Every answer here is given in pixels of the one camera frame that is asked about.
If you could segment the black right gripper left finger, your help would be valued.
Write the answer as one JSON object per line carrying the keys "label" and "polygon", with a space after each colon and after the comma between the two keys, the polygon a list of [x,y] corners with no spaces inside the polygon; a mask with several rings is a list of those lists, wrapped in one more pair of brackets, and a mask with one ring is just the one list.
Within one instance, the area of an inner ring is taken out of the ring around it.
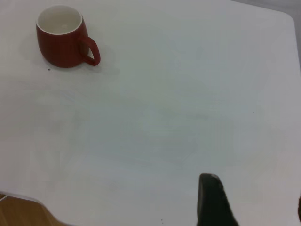
{"label": "black right gripper left finger", "polygon": [[199,176],[198,226],[237,226],[223,184],[216,174]]}

